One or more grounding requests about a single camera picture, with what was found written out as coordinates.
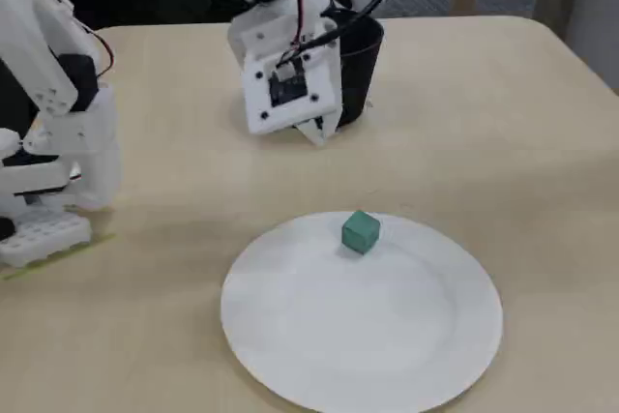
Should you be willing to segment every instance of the table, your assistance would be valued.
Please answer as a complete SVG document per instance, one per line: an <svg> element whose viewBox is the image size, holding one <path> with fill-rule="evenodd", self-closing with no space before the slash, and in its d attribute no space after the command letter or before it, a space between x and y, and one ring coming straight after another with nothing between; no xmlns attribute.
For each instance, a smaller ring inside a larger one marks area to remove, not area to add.
<svg viewBox="0 0 619 413"><path fill-rule="evenodd" d="M225 26L108 30L125 177L115 237L0 281L12 413L302 411L221 332L221 284L276 224L382 211L473 253L505 307L486 376L446 412L619 408L619 99L543 26L386 22L373 108L326 147L250 136Z"/></svg>

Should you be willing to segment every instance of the black cup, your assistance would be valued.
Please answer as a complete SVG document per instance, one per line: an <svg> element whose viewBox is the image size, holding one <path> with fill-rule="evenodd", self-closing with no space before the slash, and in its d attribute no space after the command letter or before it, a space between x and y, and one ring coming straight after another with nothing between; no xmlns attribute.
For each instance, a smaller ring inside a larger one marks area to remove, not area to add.
<svg viewBox="0 0 619 413"><path fill-rule="evenodd" d="M355 14L350 10L331 10L324 15L341 25ZM371 16L362 18L341 36L339 54L343 113L338 128L355 122L363 113L384 36L385 30Z"/></svg>

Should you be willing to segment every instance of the paper plate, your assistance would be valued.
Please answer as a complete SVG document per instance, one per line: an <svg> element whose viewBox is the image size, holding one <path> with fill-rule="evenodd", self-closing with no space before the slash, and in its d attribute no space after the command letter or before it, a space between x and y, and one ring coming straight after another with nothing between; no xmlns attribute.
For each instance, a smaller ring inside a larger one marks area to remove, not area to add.
<svg viewBox="0 0 619 413"><path fill-rule="evenodd" d="M498 349L496 288L468 252L413 221L374 215L366 255L340 242L351 213L264 234L223 286L230 347L262 384L323 413L419 412L471 387Z"/></svg>

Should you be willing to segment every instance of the green block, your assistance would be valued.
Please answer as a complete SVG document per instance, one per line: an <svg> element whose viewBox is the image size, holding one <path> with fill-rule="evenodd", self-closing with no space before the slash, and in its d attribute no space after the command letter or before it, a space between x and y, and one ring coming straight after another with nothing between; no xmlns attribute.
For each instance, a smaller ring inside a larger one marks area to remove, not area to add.
<svg viewBox="0 0 619 413"><path fill-rule="evenodd" d="M365 212L355 212L341 228L341 242L358 253L367 253L378 241L380 221Z"/></svg>

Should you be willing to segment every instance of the white plastic base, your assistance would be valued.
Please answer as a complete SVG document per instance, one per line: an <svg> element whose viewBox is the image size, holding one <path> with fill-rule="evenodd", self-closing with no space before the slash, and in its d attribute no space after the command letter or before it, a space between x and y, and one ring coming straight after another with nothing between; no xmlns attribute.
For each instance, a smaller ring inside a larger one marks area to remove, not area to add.
<svg viewBox="0 0 619 413"><path fill-rule="evenodd" d="M90 242L90 222L73 213L33 209L15 218L17 232L0 242L0 261L16 268Z"/></svg>

